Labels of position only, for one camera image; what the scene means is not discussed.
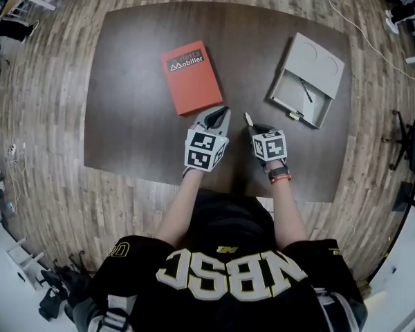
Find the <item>black lettered jersey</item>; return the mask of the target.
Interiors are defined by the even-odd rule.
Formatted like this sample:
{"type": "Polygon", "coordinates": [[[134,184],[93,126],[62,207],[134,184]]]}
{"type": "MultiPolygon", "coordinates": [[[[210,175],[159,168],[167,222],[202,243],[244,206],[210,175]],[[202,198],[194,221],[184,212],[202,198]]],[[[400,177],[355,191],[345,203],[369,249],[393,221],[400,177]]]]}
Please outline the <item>black lettered jersey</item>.
{"type": "Polygon", "coordinates": [[[257,199],[202,191],[177,246],[121,238],[73,309],[79,332],[361,332],[333,239],[275,243],[257,199]]]}

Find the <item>white frame stand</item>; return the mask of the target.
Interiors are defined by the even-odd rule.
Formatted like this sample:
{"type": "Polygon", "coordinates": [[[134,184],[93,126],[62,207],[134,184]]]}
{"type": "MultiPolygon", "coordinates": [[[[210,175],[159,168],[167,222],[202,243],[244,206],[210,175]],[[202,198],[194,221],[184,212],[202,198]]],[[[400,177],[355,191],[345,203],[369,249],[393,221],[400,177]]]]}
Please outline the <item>white frame stand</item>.
{"type": "Polygon", "coordinates": [[[37,255],[27,253],[24,250],[24,244],[27,238],[18,240],[13,246],[4,251],[12,270],[17,274],[17,277],[27,287],[31,287],[34,291],[43,289],[43,284],[40,283],[39,277],[42,277],[43,270],[41,260],[45,257],[44,252],[37,255]]]}

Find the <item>person's left forearm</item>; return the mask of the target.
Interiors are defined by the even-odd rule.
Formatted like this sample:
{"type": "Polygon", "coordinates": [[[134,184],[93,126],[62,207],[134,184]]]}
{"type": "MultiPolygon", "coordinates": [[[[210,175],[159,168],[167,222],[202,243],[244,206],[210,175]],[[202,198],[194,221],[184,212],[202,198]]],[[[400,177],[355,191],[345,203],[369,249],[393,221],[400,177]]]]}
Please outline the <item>person's left forearm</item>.
{"type": "Polygon", "coordinates": [[[174,248],[178,246],[189,229],[203,175],[204,172],[198,169],[185,173],[172,204],[158,225],[155,238],[174,248]]]}

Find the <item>black pen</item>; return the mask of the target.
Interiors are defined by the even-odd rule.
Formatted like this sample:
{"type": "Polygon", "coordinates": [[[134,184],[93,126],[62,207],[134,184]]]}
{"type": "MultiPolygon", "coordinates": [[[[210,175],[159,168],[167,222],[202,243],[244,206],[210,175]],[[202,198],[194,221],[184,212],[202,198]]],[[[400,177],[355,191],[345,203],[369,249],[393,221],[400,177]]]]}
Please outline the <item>black pen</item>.
{"type": "Polygon", "coordinates": [[[305,93],[306,93],[306,96],[307,96],[307,98],[308,98],[309,102],[310,102],[310,103],[313,103],[313,99],[312,99],[311,94],[310,94],[310,93],[309,93],[309,91],[308,91],[308,87],[307,87],[307,85],[306,85],[306,82],[305,82],[302,78],[300,78],[300,77],[299,77],[299,80],[300,80],[300,82],[302,83],[302,86],[303,86],[303,88],[304,88],[304,91],[305,91],[305,93]]]}

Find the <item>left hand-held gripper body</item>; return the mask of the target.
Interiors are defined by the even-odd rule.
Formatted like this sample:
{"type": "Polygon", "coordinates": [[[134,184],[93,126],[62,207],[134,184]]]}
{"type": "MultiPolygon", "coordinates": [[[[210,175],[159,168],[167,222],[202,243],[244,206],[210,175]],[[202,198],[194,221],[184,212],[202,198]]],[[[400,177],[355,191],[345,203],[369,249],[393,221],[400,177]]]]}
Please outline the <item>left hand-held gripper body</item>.
{"type": "Polygon", "coordinates": [[[206,129],[201,124],[187,131],[184,166],[211,172],[223,158],[229,139],[206,129]]]}

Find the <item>black wristwatch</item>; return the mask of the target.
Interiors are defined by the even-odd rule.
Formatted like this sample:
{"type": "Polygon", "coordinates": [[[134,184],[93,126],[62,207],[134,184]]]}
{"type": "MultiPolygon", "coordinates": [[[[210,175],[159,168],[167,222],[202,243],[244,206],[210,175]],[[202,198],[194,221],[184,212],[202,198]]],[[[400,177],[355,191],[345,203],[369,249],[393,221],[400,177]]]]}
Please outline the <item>black wristwatch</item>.
{"type": "Polygon", "coordinates": [[[283,167],[278,167],[278,168],[271,169],[268,173],[269,180],[272,176],[276,176],[278,174],[290,174],[290,172],[288,170],[288,167],[283,166],[283,167]]]}

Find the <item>person's right forearm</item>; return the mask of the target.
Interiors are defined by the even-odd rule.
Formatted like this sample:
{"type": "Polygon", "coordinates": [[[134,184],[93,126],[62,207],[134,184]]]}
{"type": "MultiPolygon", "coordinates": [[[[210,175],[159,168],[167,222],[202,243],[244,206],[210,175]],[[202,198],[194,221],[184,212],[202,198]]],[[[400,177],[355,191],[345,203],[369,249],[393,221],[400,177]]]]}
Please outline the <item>person's right forearm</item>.
{"type": "Polygon", "coordinates": [[[293,200],[290,181],[282,180],[271,185],[274,209],[275,241],[279,250],[297,241],[307,239],[306,229],[293,200]]]}

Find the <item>red book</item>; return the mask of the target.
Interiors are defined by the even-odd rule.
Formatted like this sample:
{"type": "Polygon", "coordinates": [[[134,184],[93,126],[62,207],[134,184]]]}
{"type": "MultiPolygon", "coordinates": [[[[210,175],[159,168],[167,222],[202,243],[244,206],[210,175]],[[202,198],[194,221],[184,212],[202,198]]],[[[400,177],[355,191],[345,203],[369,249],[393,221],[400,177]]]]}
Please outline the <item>red book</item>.
{"type": "Polygon", "coordinates": [[[201,40],[163,53],[161,62],[178,115],[222,103],[219,84],[201,40]]]}

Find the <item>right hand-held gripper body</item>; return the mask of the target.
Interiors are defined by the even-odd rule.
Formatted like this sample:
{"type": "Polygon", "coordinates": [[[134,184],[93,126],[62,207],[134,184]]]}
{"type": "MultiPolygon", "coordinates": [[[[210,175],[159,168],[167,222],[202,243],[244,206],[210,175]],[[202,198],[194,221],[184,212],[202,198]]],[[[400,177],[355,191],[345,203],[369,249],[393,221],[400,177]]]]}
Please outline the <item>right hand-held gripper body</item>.
{"type": "Polygon", "coordinates": [[[287,147],[284,132],[276,130],[269,133],[250,134],[252,152],[261,167],[279,160],[283,164],[287,159],[287,147]]]}

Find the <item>grey drawer box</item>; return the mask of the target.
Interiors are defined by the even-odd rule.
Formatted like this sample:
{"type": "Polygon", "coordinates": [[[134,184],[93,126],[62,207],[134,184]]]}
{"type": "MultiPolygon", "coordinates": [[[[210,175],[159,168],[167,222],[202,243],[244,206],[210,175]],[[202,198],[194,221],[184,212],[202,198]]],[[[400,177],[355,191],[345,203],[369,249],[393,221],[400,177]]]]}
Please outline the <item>grey drawer box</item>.
{"type": "Polygon", "coordinates": [[[297,33],[277,77],[269,100],[289,115],[321,129],[327,113],[337,97],[344,62],[308,37],[297,33]],[[310,103],[302,78],[312,96],[310,103]]]}

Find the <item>black bag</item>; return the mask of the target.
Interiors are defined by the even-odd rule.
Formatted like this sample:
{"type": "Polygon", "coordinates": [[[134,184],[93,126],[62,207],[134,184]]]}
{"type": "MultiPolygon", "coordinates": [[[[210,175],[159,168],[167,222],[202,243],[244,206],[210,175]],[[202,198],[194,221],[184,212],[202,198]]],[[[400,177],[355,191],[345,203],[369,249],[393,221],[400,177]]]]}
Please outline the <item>black bag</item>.
{"type": "Polygon", "coordinates": [[[53,270],[42,270],[42,280],[37,282],[42,285],[47,283],[49,288],[44,298],[39,303],[39,314],[48,322],[59,316],[61,307],[70,321],[73,321],[73,308],[81,300],[87,286],[91,281],[89,271],[85,268],[83,256],[85,251],[78,253],[79,262],[71,253],[68,256],[69,265],[59,266],[58,259],[53,260],[53,270]]]}

